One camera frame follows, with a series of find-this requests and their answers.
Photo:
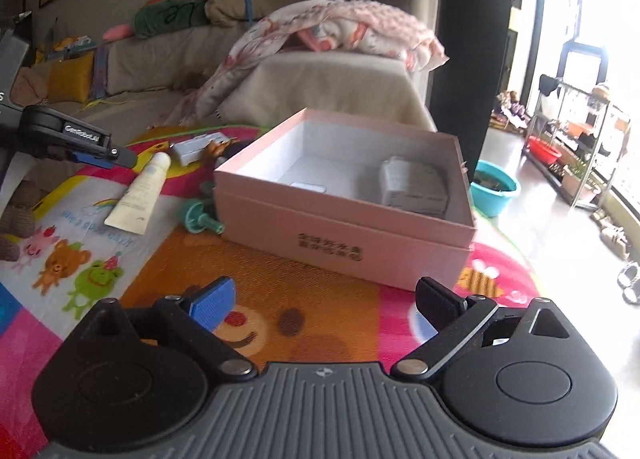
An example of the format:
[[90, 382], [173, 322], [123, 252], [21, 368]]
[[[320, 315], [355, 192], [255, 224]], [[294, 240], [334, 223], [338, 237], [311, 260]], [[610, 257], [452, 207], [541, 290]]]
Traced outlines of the yellow cushion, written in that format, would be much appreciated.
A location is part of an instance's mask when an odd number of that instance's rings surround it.
[[93, 63], [92, 52], [56, 62], [49, 74], [48, 101], [52, 104], [65, 101], [85, 104], [91, 93]]

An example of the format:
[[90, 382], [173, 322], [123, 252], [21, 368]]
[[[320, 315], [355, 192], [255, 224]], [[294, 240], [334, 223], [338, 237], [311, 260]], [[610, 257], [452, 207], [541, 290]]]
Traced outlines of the green plastic crank toy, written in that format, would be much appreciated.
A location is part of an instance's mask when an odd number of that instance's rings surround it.
[[180, 206], [179, 218], [182, 226], [192, 235], [211, 231], [221, 236], [224, 233], [224, 224], [218, 218], [214, 200], [215, 184], [213, 182], [201, 182], [200, 197], [188, 199]]

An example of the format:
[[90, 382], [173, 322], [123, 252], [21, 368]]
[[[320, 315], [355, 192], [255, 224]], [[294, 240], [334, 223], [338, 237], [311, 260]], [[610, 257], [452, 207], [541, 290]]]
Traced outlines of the colourful cartoon play mat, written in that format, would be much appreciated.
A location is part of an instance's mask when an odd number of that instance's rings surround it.
[[221, 239], [192, 234], [180, 206], [204, 199], [212, 170], [173, 165], [146, 233], [106, 227], [134, 171], [87, 167], [35, 207], [36, 230], [1, 266], [1, 453], [29, 458], [46, 445], [30, 390], [36, 376], [96, 301], [151, 305], [190, 294], [220, 276], [235, 283], [235, 305], [217, 335], [268, 361], [378, 361], [393, 364], [432, 327], [413, 294], [335, 274]]

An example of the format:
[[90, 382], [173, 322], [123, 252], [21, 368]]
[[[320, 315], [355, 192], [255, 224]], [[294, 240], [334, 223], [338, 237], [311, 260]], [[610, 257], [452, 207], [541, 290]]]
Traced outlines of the cream lotion tube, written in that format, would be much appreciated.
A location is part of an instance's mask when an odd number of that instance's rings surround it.
[[160, 197], [170, 164], [171, 159], [167, 153], [154, 153], [111, 213], [106, 216], [104, 225], [142, 236]]

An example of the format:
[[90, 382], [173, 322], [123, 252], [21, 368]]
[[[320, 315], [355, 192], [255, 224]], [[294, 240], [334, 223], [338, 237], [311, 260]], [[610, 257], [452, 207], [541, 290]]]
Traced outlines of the pink cardboard box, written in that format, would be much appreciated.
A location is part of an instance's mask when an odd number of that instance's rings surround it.
[[[431, 165], [448, 193], [429, 216], [383, 202], [383, 164]], [[454, 136], [361, 115], [304, 109], [215, 171], [224, 239], [381, 285], [422, 277], [452, 288], [476, 233]]]

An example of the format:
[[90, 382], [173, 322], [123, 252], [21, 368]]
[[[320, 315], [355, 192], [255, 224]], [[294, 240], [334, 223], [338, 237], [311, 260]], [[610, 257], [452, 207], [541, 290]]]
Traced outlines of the red plastic basin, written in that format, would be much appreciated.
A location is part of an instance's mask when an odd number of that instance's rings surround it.
[[562, 156], [560, 150], [535, 136], [527, 138], [526, 146], [528, 152], [545, 166], [555, 164]]

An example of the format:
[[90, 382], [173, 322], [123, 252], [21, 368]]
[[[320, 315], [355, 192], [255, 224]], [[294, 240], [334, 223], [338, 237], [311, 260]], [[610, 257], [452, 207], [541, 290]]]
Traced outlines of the white battery charger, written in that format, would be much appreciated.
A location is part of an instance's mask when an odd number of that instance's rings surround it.
[[169, 153], [171, 158], [180, 166], [188, 166], [196, 161], [200, 161], [205, 149], [210, 144], [217, 147], [228, 144], [229, 141], [229, 137], [219, 132], [203, 134], [171, 144]]

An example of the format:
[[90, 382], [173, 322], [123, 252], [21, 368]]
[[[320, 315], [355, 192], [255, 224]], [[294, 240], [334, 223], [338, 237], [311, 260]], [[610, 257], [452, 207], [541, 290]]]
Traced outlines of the metal shelf rack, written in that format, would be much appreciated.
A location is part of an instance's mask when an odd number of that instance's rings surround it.
[[[583, 90], [560, 78], [541, 75], [532, 119], [524, 134], [522, 156], [572, 208], [601, 208], [626, 154], [631, 122], [614, 104], [610, 88], [598, 83]], [[527, 149], [535, 136], [562, 152], [545, 166]]]

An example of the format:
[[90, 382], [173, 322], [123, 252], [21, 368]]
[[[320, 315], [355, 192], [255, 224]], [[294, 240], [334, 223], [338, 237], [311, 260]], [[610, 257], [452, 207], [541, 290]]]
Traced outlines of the green plush toy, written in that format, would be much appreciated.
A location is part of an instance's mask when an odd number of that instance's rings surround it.
[[150, 38], [184, 29], [209, 26], [206, 0], [162, 0], [140, 8], [132, 19], [137, 38]]

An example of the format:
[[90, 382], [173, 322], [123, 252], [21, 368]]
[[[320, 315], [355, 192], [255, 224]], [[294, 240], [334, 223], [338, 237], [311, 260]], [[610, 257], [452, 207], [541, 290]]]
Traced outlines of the golden bear figurine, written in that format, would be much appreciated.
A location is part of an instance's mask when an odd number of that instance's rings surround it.
[[219, 158], [223, 158], [226, 150], [237, 142], [238, 141], [236, 139], [229, 139], [226, 141], [209, 141], [202, 150], [201, 159], [206, 162], [214, 163]]

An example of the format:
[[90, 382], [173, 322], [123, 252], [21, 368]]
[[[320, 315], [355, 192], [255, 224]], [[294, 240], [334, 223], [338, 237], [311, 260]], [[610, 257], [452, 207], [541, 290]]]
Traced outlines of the teal plastic basin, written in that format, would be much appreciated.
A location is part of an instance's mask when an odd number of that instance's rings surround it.
[[470, 190], [475, 208], [494, 218], [520, 195], [521, 185], [499, 165], [480, 160], [476, 164]]

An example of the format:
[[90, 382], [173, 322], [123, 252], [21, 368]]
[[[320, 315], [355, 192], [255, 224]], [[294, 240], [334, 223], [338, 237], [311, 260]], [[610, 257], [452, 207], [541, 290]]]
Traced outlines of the beige covered sofa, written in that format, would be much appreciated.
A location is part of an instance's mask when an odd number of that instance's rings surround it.
[[[244, 29], [199, 26], [147, 40], [107, 45], [106, 92], [85, 102], [51, 101], [130, 141], [155, 125], [178, 125], [174, 109], [224, 61]], [[248, 77], [195, 126], [275, 126], [304, 108], [367, 115], [435, 130], [416, 84], [397, 60], [351, 52], [280, 52]]]

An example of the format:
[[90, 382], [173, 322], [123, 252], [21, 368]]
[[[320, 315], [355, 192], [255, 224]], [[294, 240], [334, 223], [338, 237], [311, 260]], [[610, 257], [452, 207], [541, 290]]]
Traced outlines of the floral pink blanket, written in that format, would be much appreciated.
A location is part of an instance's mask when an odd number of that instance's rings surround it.
[[205, 83], [184, 96], [164, 123], [201, 123], [250, 74], [286, 46], [307, 52], [353, 52], [396, 60], [409, 73], [430, 72], [448, 61], [425, 23], [375, 0], [303, 0], [250, 26]]

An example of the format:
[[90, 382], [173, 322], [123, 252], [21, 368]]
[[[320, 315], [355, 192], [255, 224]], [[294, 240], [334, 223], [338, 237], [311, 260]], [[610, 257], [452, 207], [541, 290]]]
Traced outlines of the white packet in box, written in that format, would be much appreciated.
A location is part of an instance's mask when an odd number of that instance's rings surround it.
[[449, 193], [434, 166], [392, 156], [380, 168], [381, 203], [428, 216], [444, 216]]

